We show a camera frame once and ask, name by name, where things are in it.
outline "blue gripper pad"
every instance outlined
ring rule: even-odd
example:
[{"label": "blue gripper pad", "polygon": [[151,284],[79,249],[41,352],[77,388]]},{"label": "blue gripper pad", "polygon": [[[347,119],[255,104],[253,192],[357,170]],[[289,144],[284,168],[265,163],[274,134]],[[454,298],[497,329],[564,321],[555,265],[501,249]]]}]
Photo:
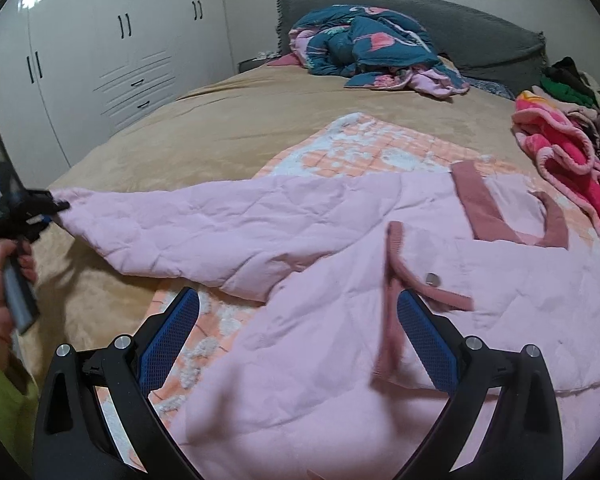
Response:
[{"label": "blue gripper pad", "polygon": [[138,383],[145,397],[164,384],[200,314],[200,299],[195,290],[188,290],[174,301],[178,304],[140,358]]},{"label": "blue gripper pad", "polygon": [[398,296],[398,320],[437,390],[453,395],[458,387],[458,361],[427,314],[404,290]]}]

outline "door handle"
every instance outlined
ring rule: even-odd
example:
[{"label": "door handle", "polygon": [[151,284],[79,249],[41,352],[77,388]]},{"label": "door handle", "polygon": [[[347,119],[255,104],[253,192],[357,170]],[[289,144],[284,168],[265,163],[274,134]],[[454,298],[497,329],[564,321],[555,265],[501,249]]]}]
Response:
[{"label": "door handle", "polygon": [[33,72],[31,71],[31,60],[29,59],[29,56],[27,56],[27,66],[29,67],[29,77],[31,78],[31,84],[33,84]]},{"label": "door handle", "polygon": [[38,51],[36,51],[36,63],[38,64],[38,73],[40,74],[40,79],[42,79],[42,69],[40,68],[40,59],[38,58]]}]

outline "pile of clothes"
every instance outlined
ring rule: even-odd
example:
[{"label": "pile of clothes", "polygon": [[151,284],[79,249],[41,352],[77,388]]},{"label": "pile of clothes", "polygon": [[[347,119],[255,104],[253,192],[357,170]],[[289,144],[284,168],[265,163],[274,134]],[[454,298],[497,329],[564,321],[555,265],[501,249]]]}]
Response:
[{"label": "pile of clothes", "polygon": [[309,73],[350,78],[346,88],[411,88],[437,98],[469,91],[469,82],[438,57],[424,27],[401,12],[331,6],[304,16],[289,37]]},{"label": "pile of clothes", "polygon": [[540,84],[516,100],[516,139],[600,236],[600,86],[570,57],[545,69]]}]

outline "jacket sleeve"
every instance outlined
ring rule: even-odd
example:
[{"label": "jacket sleeve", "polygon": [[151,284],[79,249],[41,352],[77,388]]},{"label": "jacket sleeve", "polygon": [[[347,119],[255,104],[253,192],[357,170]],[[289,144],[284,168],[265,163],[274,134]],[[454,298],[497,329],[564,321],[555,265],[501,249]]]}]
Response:
[{"label": "jacket sleeve", "polygon": [[292,272],[359,240],[391,210],[400,176],[264,177],[172,192],[55,191],[61,224],[119,272],[188,278],[267,301]]},{"label": "jacket sleeve", "polygon": [[6,373],[0,370],[0,441],[27,472],[31,471],[37,410],[38,388],[20,361],[12,356]]}]

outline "headboard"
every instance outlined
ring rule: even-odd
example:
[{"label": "headboard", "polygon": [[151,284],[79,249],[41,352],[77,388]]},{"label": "headboard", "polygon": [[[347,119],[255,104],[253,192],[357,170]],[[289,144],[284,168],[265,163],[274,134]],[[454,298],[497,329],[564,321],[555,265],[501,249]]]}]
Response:
[{"label": "headboard", "polygon": [[443,0],[278,0],[280,54],[291,52],[288,34],[297,20],[335,4],[384,7],[414,17],[463,75],[502,83],[515,94],[538,84],[546,66],[542,32]]}]

